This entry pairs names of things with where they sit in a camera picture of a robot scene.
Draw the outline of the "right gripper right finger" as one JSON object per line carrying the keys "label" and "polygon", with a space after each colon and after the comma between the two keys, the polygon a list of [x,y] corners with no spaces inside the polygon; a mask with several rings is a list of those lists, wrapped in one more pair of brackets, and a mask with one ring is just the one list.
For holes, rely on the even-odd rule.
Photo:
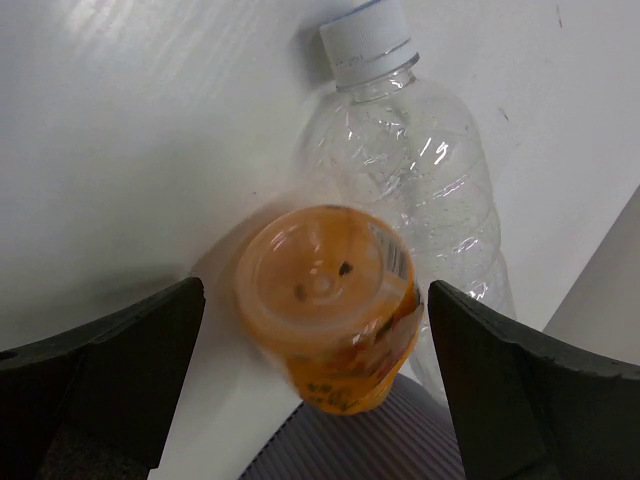
{"label": "right gripper right finger", "polygon": [[469,479],[636,479],[639,368],[512,320],[444,281],[428,315]]}

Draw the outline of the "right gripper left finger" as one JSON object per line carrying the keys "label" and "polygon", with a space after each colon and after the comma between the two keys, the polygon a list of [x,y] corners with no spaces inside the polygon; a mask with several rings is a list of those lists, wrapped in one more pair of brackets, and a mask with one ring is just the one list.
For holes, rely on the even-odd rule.
{"label": "right gripper left finger", "polygon": [[157,468],[205,308],[197,277],[1,353],[4,479],[145,479]]}

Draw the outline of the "orange juice bottle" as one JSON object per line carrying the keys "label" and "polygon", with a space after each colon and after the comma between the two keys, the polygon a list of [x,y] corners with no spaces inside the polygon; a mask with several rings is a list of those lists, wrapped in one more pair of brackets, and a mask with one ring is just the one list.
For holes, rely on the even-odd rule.
{"label": "orange juice bottle", "polygon": [[237,263],[234,291],[256,345],[303,401],[333,415],[384,402],[426,317],[401,238],[339,205],[266,225]]}

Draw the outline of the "clear unlabelled plastic bottle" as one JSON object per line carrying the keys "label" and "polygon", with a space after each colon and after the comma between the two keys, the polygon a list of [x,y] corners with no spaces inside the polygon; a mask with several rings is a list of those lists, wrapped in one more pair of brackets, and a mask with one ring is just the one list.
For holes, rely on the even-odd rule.
{"label": "clear unlabelled plastic bottle", "polygon": [[300,156],[323,196],[387,223],[422,288],[443,280],[513,316],[477,124],[457,96],[415,76],[419,53],[402,5],[366,2],[319,35],[336,93],[311,117]]}

